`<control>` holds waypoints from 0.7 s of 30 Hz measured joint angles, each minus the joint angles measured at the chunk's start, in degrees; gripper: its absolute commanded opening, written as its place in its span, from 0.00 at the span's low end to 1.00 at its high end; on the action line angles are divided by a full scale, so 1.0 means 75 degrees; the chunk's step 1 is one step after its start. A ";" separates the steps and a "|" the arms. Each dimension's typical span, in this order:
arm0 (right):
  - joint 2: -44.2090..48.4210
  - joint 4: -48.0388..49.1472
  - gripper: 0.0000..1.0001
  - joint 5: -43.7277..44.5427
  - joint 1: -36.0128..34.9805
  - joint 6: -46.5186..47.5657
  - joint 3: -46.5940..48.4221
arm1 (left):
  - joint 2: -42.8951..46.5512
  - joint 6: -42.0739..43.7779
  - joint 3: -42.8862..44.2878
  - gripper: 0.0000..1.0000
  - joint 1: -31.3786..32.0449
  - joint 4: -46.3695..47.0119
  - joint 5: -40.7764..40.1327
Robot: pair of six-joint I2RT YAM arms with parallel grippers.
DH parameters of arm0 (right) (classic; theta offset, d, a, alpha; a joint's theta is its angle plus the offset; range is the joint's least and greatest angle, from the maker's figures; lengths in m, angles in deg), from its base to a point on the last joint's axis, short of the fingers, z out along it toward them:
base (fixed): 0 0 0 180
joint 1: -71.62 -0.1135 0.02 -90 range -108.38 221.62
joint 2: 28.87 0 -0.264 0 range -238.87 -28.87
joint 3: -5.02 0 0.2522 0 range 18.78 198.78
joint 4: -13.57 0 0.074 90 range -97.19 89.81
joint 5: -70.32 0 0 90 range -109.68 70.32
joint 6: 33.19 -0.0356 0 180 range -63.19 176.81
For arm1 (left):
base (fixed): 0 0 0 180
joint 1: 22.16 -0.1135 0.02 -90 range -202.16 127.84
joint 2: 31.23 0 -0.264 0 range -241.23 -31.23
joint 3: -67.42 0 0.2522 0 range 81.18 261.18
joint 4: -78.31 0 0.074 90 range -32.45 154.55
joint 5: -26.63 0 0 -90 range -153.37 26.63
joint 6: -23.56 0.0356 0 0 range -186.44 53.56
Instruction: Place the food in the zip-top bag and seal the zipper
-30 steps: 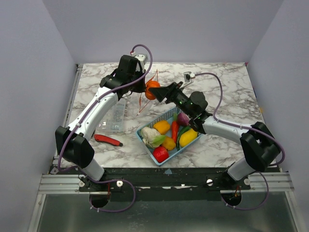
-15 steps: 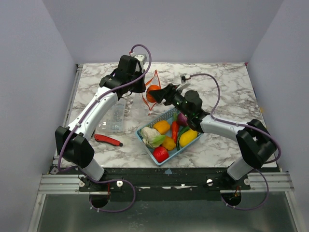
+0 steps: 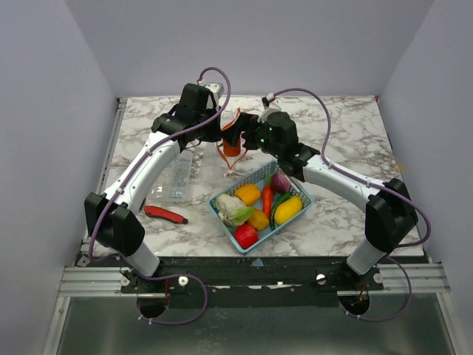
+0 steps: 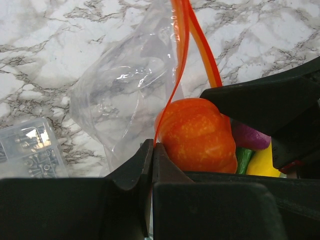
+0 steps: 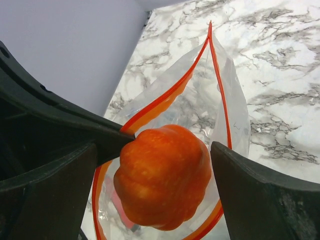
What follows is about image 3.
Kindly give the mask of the orange pumpkin toy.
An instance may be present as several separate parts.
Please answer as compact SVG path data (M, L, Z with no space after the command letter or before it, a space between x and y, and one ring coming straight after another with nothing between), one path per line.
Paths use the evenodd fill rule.
M222 140L224 155L234 158L240 154L240 134L235 128L233 128L233 124L227 124L224 126L222 129Z

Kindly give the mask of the clear zip bag orange zipper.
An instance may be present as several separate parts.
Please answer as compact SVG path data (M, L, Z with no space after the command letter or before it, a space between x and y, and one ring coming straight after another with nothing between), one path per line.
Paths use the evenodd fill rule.
M215 143L215 149L223 160L226 166L226 172L223 174L224 178L230 177L236 165L245 157L248 150L242 148L242 132L238 131L236 124L242 114L242 109L239 107L236 110L236 115L232 121L224 125L222 132L224 138L219 143Z

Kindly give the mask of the purple onion toy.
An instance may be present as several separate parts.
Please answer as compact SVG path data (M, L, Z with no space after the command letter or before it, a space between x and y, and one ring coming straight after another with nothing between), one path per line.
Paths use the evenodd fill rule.
M282 172L276 172L270 179L270 187L274 192L285 194L290 191L290 182Z

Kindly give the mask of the orange bell pepper toy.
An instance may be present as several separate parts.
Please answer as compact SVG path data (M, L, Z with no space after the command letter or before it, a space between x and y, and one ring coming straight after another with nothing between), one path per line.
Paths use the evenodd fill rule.
M257 185L250 183L239 187L234 192L234 196L238 197L246 206L253 206L260 199L261 192Z

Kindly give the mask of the yellow lemon toy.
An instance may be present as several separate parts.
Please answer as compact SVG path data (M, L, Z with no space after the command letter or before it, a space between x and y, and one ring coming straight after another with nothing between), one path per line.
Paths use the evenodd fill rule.
M248 218L247 223L255 230L262 231L269 225L268 216L259 209L254 209L252 215Z

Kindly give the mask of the red apple toy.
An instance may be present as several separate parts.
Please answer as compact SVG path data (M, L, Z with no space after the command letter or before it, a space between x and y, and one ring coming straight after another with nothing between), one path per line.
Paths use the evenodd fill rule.
M235 229L234 239L242 249L248 249L259 241L259 235L253 226L243 224Z

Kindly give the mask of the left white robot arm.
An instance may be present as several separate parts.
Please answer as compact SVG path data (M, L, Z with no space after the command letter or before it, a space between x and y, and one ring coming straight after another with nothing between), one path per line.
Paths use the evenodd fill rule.
M186 84L179 102L155 118L144 147L123 174L84 201L91 241L114 249L139 271L138 282L148 292L163 286L164 275L157 269L159 257L144 242L137 213L156 179L187 143L218 136L223 92L222 84Z

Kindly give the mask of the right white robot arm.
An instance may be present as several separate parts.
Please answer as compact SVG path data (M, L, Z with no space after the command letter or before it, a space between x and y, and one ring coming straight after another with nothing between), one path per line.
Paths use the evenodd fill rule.
M355 290L365 284L367 272L418 223L402 181L368 179L323 159L318 150L299 141L296 124L286 112L273 112L265 119L244 112L223 130L222 139L231 146L243 139L246 149L275 157L286 175L327 189L365 213L365 238L340 271L345 288Z

